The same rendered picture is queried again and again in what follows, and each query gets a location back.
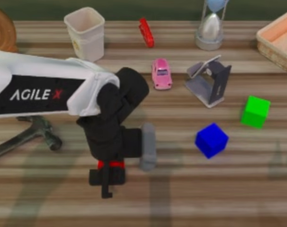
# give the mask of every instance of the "green background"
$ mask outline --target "green background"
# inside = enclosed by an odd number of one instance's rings
[[[90,6],[106,20],[200,20],[204,0],[0,0],[13,20],[62,20]],[[226,20],[274,20],[287,12],[287,0],[230,0]]]

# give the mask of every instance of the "cube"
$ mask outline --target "cube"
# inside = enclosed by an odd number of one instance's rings
[[[195,144],[199,150],[210,159],[223,151],[229,137],[215,123],[205,127],[196,135]]]
[[[268,116],[270,105],[271,102],[268,100],[249,96],[241,123],[261,129]]]

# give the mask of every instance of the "pink toy car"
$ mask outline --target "pink toy car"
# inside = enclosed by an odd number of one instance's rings
[[[166,59],[158,58],[153,61],[152,80],[156,90],[168,90],[172,87],[171,70]]]

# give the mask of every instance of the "hourglass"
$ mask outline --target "hourglass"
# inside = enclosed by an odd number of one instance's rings
[[[196,45],[206,51],[217,50],[224,38],[223,20],[225,9],[229,0],[205,0],[200,26],[196,32]],[[212,13],[206,16],[206,10],[209,8]],[[223,10],[221,19],[217,12]]]

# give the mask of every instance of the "hammer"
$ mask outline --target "hammer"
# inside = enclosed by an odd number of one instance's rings
[[[0,156],[39,136],[42,136],[45,139],[45,142],[50,150],[56,151],[61,148],[63,142],[58,136],[53,134],[51,124],[44,117],[39,115],[23,116],[17,117],[17,120],[32,122],[32,125],[17,136],[0,144]]]

